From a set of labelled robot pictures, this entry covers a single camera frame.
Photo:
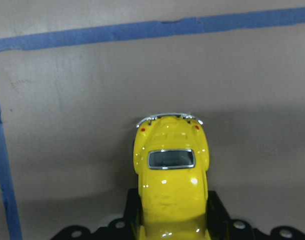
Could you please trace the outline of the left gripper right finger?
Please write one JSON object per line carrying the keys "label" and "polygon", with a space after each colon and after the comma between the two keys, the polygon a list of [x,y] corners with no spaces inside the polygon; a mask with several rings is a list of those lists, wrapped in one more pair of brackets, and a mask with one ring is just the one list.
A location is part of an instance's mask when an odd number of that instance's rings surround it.
{"label": "left gripper right finger", "polygon": [[211,240],[232,240],[232,219],[216,191],[210,190],[207,199],[206,226]]}

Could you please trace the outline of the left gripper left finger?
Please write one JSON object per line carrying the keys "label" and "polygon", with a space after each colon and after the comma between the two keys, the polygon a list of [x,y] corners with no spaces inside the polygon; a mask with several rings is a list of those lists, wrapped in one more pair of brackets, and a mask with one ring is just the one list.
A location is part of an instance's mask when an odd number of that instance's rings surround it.
{"label": "left gripper left finger", "polygon": [[143,239],[143,208],[137,188],[127,192],[123,216],[117,221],[117,232],[121,240]]}

